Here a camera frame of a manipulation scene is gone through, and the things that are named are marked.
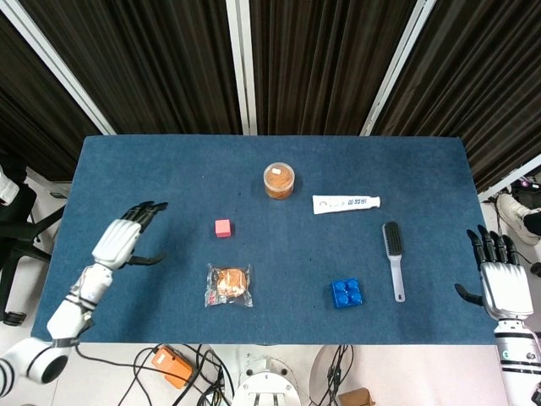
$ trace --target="blue block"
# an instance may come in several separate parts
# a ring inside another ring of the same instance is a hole
[[[331,282],[332,301],[337,309],[363,303],[363,295],[356,278]]]

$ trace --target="black bristle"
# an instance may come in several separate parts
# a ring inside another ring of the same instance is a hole
[[[402,237],[400,236],[400,228],[396,222],[388,222],[383,226],[385,235],[385,248],[387,255],[402,254]]]

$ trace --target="brush handle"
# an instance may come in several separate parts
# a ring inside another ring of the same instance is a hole
[[[402,282],[402,270],[400,268],[400,257],[390,258],[391,261],[391,275],[392,275],[392,287],[395,289],[395,300],[397,302],[404,302],[406,295],[404,294],[404,283]]]

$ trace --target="orange box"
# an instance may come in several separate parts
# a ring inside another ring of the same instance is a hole
[[[181,389],[186,385],[186,382],[192,376],[192,365],[167,346],[160,347],[152,359],[152,364],[158,370],[163,370],[164,372],[179,376],[179,378],[177,378],[171,375],[164,375],[164,378],[177,389]]]

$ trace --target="brush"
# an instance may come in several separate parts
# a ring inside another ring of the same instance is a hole
[[[395,300],[403,302],[406,300],[404,294],[404,283],[402,282],[402,270],[400,261],[402,259],[402,238],[400,228],[396,222],[387,222],[383,225],[383,239],[387,258],[391,262],[392,286],[395,289]]]

